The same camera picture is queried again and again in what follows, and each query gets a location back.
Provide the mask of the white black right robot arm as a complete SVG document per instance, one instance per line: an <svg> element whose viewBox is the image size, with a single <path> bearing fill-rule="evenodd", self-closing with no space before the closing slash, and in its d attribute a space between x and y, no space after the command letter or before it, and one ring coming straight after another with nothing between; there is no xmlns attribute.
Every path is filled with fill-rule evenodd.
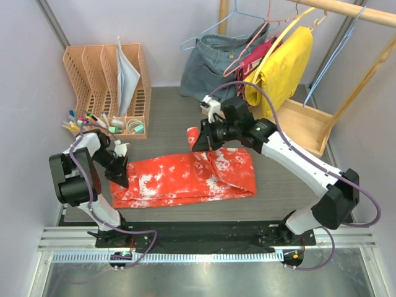
<svg viewBox="0 0 396 297"><path fill-rule="evenodd" d="M352 169L342 172L302 149L269 119L255 119L246 102L238 97L223 103L204 97L201 107L208 118L200 124L200 134L193 152L220 149L225 142L238 140L247 148L284 166L302 180L319 198L318 203L294 210L278 225L280 240L288 245L299 241L301 235L318 227L336 230L359 202L359 181Z"/></svg>

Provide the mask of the orange tie-dye trousers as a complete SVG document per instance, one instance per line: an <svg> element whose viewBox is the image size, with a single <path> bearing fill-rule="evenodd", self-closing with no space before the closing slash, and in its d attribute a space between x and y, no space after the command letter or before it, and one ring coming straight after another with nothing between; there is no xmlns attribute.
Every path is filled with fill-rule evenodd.
<svg viewBox="0 0 396 297"><path fill-rule="evenodd" d="M243 148L165 155L127 165L128 187L110 183L116 209L175 207L257 194L251 154Z"/></svg>

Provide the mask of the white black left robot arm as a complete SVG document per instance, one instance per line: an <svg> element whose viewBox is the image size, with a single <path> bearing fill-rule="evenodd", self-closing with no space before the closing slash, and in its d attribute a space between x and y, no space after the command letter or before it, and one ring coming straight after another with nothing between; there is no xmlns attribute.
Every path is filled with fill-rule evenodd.
<svg viewBox="0 0 396 297"><path fill-rule="evenodd" d="M127 188L126 151L110 150L110 137L99 129L78 135L75 142L62 153L49 157L49 167L56 197L84 211L98 226L89 232L102 244L125 247L131 240L125 218L115 210L101 193L101 181L94 163L105 169L105 178Z"/></svg>

